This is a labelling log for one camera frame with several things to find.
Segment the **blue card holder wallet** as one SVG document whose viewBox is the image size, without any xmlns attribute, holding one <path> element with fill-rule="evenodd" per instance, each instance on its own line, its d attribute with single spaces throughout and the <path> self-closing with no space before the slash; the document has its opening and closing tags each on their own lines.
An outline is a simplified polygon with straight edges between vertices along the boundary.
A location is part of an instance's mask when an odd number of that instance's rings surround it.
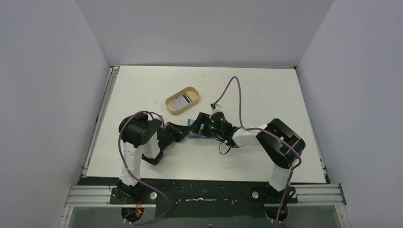
<svg viewBox="0 0 403 228">
<path fill-rule="evenodd" d="M 205 136 L 205 135 L 203 135 L 203 134 L 201 133 L 202 129 L 204 128 L 204 124 L 201 124 L 201 125 L 200 125 L 200 128 L 198 128 L 199 130 L 198 130 L 197 133 L 195 133 L 195 132 L 192 131 L 192 129 L 193 129 L 193 130 L 196 130 L 196 127 L 192 127 L 192 125 L 194 124 L 194 122 L 195 122 L 194 119 L 188 119 L 188 120 L 187 120 L 187 124 L 188 124 L 188 126 L 191 128 L 191 129 L 189 130 L 187 136 L 188 136 L 189 138 L 197 138 L 197 139 L 206 139 L 206 138 L 209 138 L 208 136 Z"/>
</svg>

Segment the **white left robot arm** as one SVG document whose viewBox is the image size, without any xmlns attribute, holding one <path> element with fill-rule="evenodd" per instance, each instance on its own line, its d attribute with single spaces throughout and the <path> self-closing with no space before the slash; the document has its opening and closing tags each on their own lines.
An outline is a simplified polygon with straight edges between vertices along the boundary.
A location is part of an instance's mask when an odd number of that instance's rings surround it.
<svg viewBox="0 0 403 228">
<path fill-rule="evenodd" d="M 163 158 L 164 150 L 173 142 L 181 142 L 190 127 L 151 117 L 147 111 L 138 112 L 123 119 L 119 125 L 118 148 L 123 161 L 119 177 L 119 188 L 129 189 L 141 180 L 142 160 L 157 165 Z"/>
</svg>

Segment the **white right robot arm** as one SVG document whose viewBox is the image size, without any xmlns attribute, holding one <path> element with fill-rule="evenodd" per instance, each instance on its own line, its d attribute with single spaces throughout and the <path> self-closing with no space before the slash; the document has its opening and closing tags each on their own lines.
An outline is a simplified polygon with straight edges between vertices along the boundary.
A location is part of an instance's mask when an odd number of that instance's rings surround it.
<svg viewBox="0 0 403 228">
<path fill-rule="evenodd" d="M 300 161 L 306 147 L 305 141 L 278 118 L 262 126 L 243 129 L 229 123 L 223 112 L 199 113 L 191 122 L 190 131 L 231 148 L 261 146 L 274 163 L 269 185 L 278 192 L 286 188 L 294 163 Z"/>
</svg>

